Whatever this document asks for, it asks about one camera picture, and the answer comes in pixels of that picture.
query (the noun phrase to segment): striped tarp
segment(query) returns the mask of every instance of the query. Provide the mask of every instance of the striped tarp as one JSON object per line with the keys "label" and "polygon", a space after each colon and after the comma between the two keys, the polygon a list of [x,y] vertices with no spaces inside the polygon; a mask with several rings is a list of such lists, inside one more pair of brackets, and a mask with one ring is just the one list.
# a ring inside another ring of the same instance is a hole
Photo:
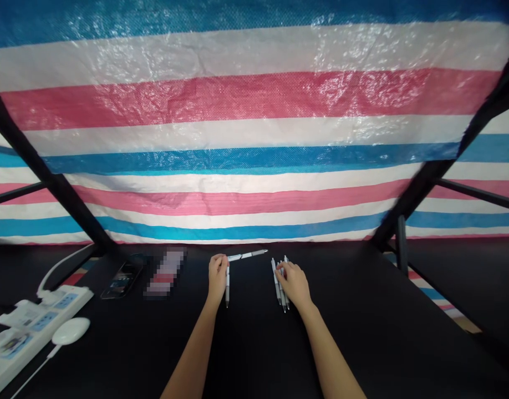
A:
{"label": "striped tarp", "polygon": [[[371,235],[425,161],[450,159],[509,57],[509,1],[0,4],[0,94],[119,242]],[[449,178],[509,196],[509,112]],[[35,181],[0,136],[0,193]],[[435,190],[409,236],[509,234]],[[45,190],[0,242],[88,238]]]}

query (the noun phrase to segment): ballpoint pen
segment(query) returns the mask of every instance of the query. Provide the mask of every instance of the ballpoint pen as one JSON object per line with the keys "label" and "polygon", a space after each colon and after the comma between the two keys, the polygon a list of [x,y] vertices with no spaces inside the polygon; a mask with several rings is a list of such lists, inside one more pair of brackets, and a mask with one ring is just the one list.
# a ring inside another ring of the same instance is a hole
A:
{"label": "ballpoint pen", "polygon": [[281,301],[281,289],[278,285],[278,280],[277,280],[277,276],[275,275],[275,270],[276,270],[276,267],[275,267],[275,260],[273,258],[271,258],[271,268],[273,269],[273,279],[275,279],[275,291],[277,292],[277,299],[278,299],[278,304],[280,306],[282,306],[282,301]]}
{"label": "ballpoint pen", "polygon": [[230,266],[227,267],[227,285],[225,286],[225,306],[228,308],[228,301],[230,300],[230,285],[231,285],[231,275],[230,275]]}
{"label": "ballpoint pen", "polygon": [[262,255],[262,254],[266,253],[267,251],[268,251],[267,249],[261,249],[261,250],[254,251],[254,252],[247,252],[246,254],[231,255],[231,256],[227,257],[227,259],[229,262],[232,262],[232,261],[238,260],[238,259],[245,259],[245,258],[250,258],[250,257],[256,256],[256,255]]}
{"label": "ballpoint pen", "polygon": [[[284,255],[284,261],[286,263],[288,262],[288,257],[286,255]],[[288,310],[289,310],[289,298],[287,295],[286,295],[286,308],[288,308]]]}
{"label": "ballpoint pen", "polygon": [[[281,269],[281,276],[284,277],[284,268]],[[286,313],[286,293],[282,289],[282,284],[280,282],[278,285],[281,288],[282,309],[284,310],[284,313]]]}

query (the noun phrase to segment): smartphone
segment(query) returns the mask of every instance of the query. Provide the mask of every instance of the smartphone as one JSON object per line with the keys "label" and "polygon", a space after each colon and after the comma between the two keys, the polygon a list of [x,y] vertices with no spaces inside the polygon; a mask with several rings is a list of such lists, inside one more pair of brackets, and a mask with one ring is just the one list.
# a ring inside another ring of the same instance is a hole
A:
{"label": "smartphone", "polygon": [[125,262],[110,282],[108,288],[101,294],[101,299],[123,298],[131,289],[141,271],[142,266]]}

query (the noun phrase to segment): hand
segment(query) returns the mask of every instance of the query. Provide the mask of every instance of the hand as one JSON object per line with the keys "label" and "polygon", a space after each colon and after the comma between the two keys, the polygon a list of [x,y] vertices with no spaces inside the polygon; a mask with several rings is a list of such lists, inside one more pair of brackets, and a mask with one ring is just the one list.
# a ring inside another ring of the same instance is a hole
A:
{"label": "hand", "polygon": [[227,255],[217,254],[210,258],[208,264],[208,297],[206,302],[217,307],[220,305],[221,298],[225,292],[227,284]]}
{"label": "hand", "polygon": [[[282,268],[284,268],[286,278],[280,272]],[[282,285],[282,289],[299,312],[313,305],[310,298],[308,280],[299,265],[292,262],[279,263],[277,270],[275,270],[275,275]]]}

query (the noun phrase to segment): forearm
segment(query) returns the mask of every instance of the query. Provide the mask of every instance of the forearm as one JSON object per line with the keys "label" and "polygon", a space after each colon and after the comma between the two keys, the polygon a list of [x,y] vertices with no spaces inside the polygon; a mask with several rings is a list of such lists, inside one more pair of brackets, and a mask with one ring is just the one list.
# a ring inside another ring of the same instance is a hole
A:
{"label": "forearm", "polygon": [[311,304],[300,309],[299,312],[310,339],[315,367],[325,399],[364,399],[364,392],[328,331],[317,307]]}
{"label": "forearm", "polygon": [[199,399],[205,386],[208,358],[214,335],[217,306],[208,302],[203,307],[184,352],[171,375],[161,399]]}

